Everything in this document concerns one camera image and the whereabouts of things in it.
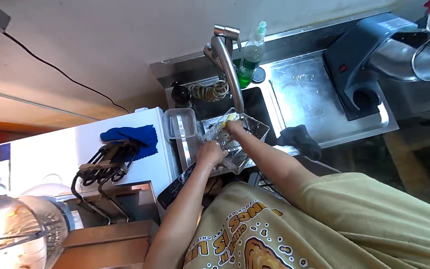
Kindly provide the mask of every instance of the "yellow t-shirt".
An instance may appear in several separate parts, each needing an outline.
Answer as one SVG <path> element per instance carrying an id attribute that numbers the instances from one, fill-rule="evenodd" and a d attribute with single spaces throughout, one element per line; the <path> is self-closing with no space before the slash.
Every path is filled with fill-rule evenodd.
<path id="1" fill-rule="evenodd" d="M 203 214 L 186 269 L 430 269 L 430 205 L 364 174 L 307 181 L 295 208 L 243 182 Z"/>

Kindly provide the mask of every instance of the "green dish soap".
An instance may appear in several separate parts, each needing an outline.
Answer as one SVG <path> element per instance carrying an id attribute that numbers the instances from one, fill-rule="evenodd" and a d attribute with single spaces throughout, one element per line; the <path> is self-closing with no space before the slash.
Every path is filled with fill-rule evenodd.
<path id="1" fill-rule="evenodd" d="M 236 71 L 238 82 L 242 89 L 246 88 L 255 75 L 255 71 L 260 65 L 261 58 L 265 54 L 265 34 L 267 33 L 266 21 L 260 22 L 254 34 L 249 37 L 247 44 L 243 47 L 243 56 L 240 66 Z"/>

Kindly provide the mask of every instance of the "stainless steel sink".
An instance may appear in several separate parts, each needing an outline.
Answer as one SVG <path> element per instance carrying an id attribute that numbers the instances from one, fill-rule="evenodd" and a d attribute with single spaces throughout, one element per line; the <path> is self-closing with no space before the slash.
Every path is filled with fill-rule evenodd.
<path id="1" fill-rule="evenodd" d="M 299 151 L 292 146 L 276 145 L 276 138 L 287 127 L 305 125 L 321 148 L 398 128 L 380 88 L 377 91 L 381 101 L 379 113 L 348 121 L 324 68 L 322 53 L 319 51 L 261 65 L 267 73 L 266 80 L 261 84 L 252 83 L 242 90 L 245 113 L 270 127 L 265 142 L 290 155 L 297 155 Z M 207 86 L 217 79 L 212 77 L 198 83 Z M 199 136 L 177 140 L 183 169 L 196 160 L 200 138 L 233 106 L 230 96 L 218 102 L 194 101 Z M 246 167 L 254 165 L 250 161 Z M 211 175 L 227 172 L 227 168 L 220 167 Z"/>
<path id="2" fill-rule="evenodd" d="M 242 90 L 245 113 L 270 126 L 266 142 L 290 155 L 299 154 L 292 146 L 278 146 L 276 138 L 287 127 L 305 125 L 310 136 L 321 148 L 343 144 L 357 139 L 383 134 L 398 129 L 381 88 L 379 113 L 349 121 L 344 113 L 336 91 L 330 81 L 323 60 L 324 51 L 342 34 L 353 28 L 359 19 L 380 14 L 386 10 L 372 10 L 334 21 L 275 34 L 265 38 L 266 53 L 261 67 L 266 80 L 261 84 L 250 84 Z M 237 50 L 232 57 L 239 58 Z M 170 94 L 170 83 L 174 81 L 197 82 L 204 86 L 218 80 L 216 68 L 206 61 L 203 54 L 157 62 L 152 71 L 164 86 L 169 107 L 174 104 Z M 177 139 L 182 169 L 196 161 L 200 139 L 220 116 L 234 107 L 233 100 L 207 103 L 194 102 L 198 120 L 199 136 Z M 246 167 L 254 166 L 249 162 Z M 229 172 L 220 169 L 212 176 Z"/>
<path id="3" fill-rule="evenodd" d="M 275 131 L 260 87 L 242 90 L 242 97 L 245 113 L 270 127 L 265 143 L 276 145 Z M 192 108 L 197 118 L 199 136 L 202 137 L 231 107 L 233 107 L 233 100 L 230 95 L 218 102 L 195 100 Z"/>

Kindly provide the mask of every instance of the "chicken graphic on shirt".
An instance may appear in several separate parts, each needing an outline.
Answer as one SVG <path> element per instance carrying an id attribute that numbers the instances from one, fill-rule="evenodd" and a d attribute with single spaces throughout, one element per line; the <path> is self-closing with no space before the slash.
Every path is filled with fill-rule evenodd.
<path id="1" fill-rule="evenodd" d="M 246 269 L 292 269 L 275 251 L 256 237 L 248 239 L 245 243 Z"/>

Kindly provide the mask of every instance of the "stainless steel countertop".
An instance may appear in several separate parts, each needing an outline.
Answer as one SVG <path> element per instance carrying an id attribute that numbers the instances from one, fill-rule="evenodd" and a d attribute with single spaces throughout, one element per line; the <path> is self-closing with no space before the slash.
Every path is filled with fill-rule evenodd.
<path id="1" fill-rule="evenodd" d="M 266 80 L 261 84 L 252 83 L 246 88 L 261 89 L 276 137 L 287 127 L 304 124 L 321 148 L 326 148 L 397 130 L 397 123 L 381 89 L 377 91 L 381 101 L 378 106 L 380 113 L 354 121 L 346 119 L 324 68 L 323 52 L 261 65 L 266 71 Z M 212 77 L 198 83 L 208 85 L 217 79 L 218 77 Z M 169 106 L 173 108 L 170 93 L 171 88 L 166 89 Z M 200 147 L 199 137 L 177 139 L 177 146 L 182 169 L 186 169 L 196 160 Z M 291 146 L 275 148 L 293 156 L 299 154 L 299 151 Z M 246 167 L 254 165 L 253 161 L 250 161 Z M 227 172 L 230 171 L 220 167 L 216 168 L 211 176 Z"/>
<path id="2" fill-rule="evenodd" d="M 326 148 L 398 129 L 379 87 L 375 90 L 381 101 L 380 113 L 348 121 L 323 59 L 324 51 L 359 20 L 387 11 L 388 8 L 371 10 L 265 37 L 266 53 L 261 66 L 267 78 L 261 84 L 250 84 L 247 89 L 261 89 L 276 137 L 286 127 L 304 124 L 312 138 Z M 235 45 L 232 57 L 240 57 Z M 218 79 L 217 69 L 202 53 L 156 62 L 151 64 L 151 70 L 166 88 L 171 108 L 174 107 L 170 97 L 171 82 L 209 85 Z M 196 161 L 199 147 L 197 136 L 177 140 L 182 169 Z M 290 146 L 275 147 L 293 156 L 299 154 Z M 252 161 L 246 167 L 250 166 L 254 166 Z M 221 168 L 211 175 L 226 172 L 229 170 Z"/>

